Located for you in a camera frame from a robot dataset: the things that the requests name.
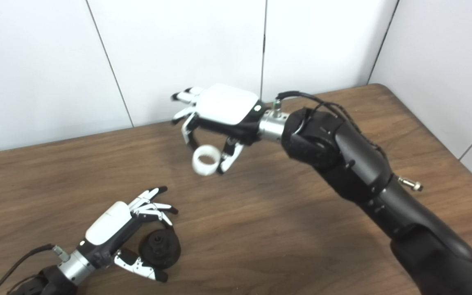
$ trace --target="silver cylindrical joint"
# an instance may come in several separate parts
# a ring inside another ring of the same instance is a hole
[[[90,262],[77,250],[71,255],[65,263],[60,263],[58,269],[75,285],[81,284],[95,268]]]
[[[269,140],[273,142],[281,141],[281,134],[285,127],[285,121],[290,114],[282,113],[275,114],[274,111],[266,111],[260,119],[260,131],[259,136],[263,140]]]

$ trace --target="robot finger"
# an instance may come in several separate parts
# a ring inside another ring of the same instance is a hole
[[[171,96],[172,100],[178,100],[184,103],[195,103],[196,95],[189,92],[176,92]]]
[[[202,91],[204,91],[204,89],[199,87],[191,87],[185,89],[185,92],[191,93],[193,95],[199,95],[200,93],[202,93]]]
[[[114,263],[127,271],[151,280],[159,282],[167,282],[168,280],[167,273],[151,267],[131,250],[122,249],[119,251],[114,257]]]
[[[241,154],[243,146],[244,145],[239,142],[231,144],[231,142],[227,140],[225,147],[223,148],[220,164],[216,170],[218,174],[223,175],[232,166],[232,163],[234,163]]]
[[[183,120],[186,116],[192,114],[194,112],[194,107],[187,107],[183,110],[177,112],[171,120],[172,125],[178,124],[181,120]]]
[[[178,209],[174,208],[168,204],[161,204],[161,203],[153,203],[156,206],[156,209],[162,212],[169,212],[172,214],[178,214]]]
[[[198,127],[197,119],[197,114],[193,113],[189,118],[187,118],[187,120],[185,120],[182,126],[183,140],[193,151],[199,146],[198,142],[194,138],[194,130]]]
[[[150,188],[144,192],[142,192],[139,196],[137,196],[132,202],[129,204],[129,209],[132,211],[137,207],[142,206],[144,203],[150,203],[150,201],[155,198],[159,194],[163,194],[167,191],[166,186],[160,186],[155,188]]]
[[[163,213],[156,210],[143,210],[138,212],[137,216],[139,221],[143,223],[155,222],[158,220],[163,222]]]
[[[165,213],[161,213],[161,223],[165,226],[165,228],[172,229],[172,221],[165,215]]]

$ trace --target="white robotic hand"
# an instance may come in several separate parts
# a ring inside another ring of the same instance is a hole
[[[209,145],[195,152],[193,168],[198,174],[225,173],[244,145],[259,140],[260,119],[267,108],[252,92],[216,84],[207,89],[188,88],[172,95],[172,99],[188,104],[172,118],[172,123],[175,125],[185,119],[182,135],[193,151],[199,148],[193,136],[193,131],[198,127],[228,136],[222,153]],[[215,164],[203,163],[199,160],[202,156],[213,158]]]
[[[58,265],[60,272],[74,285],[88,275],[113,263],[143,277],[161,282],[167,274],[160,269],[170,267],[179,258],[180,246],[171,220],[165,212],[177,214],[171,205],[153,203],[166,186],[144,191],[127,205],[116,202],[87,229],[85,239],[76,250]],[[123,244],[145,223],[160,221],[165,229],[153,231],[148,237],[159,238],[156,243],[146,238],[140,245],[141,255],[122,248]]]

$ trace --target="black object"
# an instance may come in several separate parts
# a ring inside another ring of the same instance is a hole
[[[21,263],[23,263],[23,261],[25,261],[28,257],[30,257],[34,254],[37,254],[39,252],[52,250],[52,248],[54,248],[54,245],[52,245],[51,243],[48,243],[46,245],[43,245],[43,246],[40,246],[40,247],[37,247],[37,248],[34,248],[34,249],[30,250],[30,252],[25,254],[23,257],[19,258],[19,260],[17,260],[17,262],[14,265],[12,265],[12,267],[7,271],[7,273],[0,279],[0,287],[3,284],[3,282],[5,282],[5,280],[8,279],[8,277],[17,269],[17,267]]]
[[[166,269],[174,265],[182,253],[174,230],[158,229],[139,244],[139,255],[150,266]]]
[[[37,277],[21,284],[9,295],[75,295],[77,286],[56,265],[45,267]]]
[[[470,245],[401,187],[383,150],[348,114],[296,111],[285,123],[281,145],[386,233],[422,295],[472,295]]]

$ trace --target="metal connector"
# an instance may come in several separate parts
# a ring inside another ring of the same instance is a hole
[[[274,100],[274,102],[272,104],[272,108],[273,108],[272,116],[274,118],[281,117],[281,100],[280,99],[275,99]]]
[[[404,177],[398,176],[398,182],[401,183],[402,185],[405,185],[407,187],[410,187],[412,191],[416,192],[421,192],[422,189],[424,189],[424,186],[419,183],[418,181],[413,181],[410,179],[406,179]]]
[[[56,245],[54,248],[52,248],[52,251],[56,253],[56,255],[59,257],[61,261],[66,263],[70,259],[70,255],[68,255],[60,246]]]

